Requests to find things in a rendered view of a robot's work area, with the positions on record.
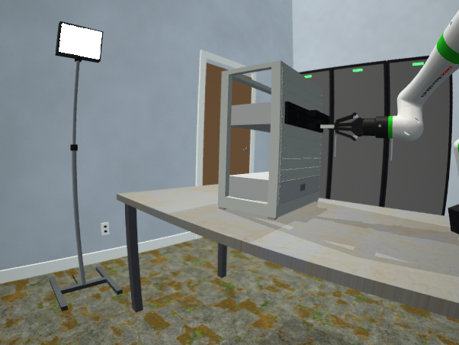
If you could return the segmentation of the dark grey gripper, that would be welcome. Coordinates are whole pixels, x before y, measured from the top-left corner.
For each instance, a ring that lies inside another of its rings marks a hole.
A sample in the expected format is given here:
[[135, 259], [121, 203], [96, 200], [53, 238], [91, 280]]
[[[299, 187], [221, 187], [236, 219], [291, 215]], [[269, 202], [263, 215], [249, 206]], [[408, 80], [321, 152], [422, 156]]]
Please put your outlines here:
[[[347, 121], [352, 118], [356, 118], [356, 119], [351, 123], [340, 123], [339, 124], [339, 122]], [[334, 124], [321, 124], [320, 128], [335, 130], [337, 134], [340, 134], [345, 137], [349, 137], [353, 141], [356, 141], [358, 137], [360, 136], [375, 136], [374, 121], [375, 121], [375, 118], [360, 118], [358, 117], [357, 113], [353, 113], [352, 115], [349, 115], [347, 117], [337, 119]], [[351, 127], [345, 127], [345, 126], [351, 126]], [[342, 133], [339, 130], [352, 131], [354, 134], [356, 134], [356, 136]]]

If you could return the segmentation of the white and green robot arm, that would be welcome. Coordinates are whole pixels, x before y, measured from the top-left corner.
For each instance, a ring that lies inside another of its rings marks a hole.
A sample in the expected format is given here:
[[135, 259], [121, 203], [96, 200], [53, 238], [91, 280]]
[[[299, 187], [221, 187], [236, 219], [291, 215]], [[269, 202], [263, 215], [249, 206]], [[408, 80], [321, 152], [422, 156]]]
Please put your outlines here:
[[413, 141], [423, 132], [422, 106], [428, 97], [459, 69], [459, 11], [445, 29], [425, 65], [398, 95], [397, 116], [377, 116], [376, 138]]

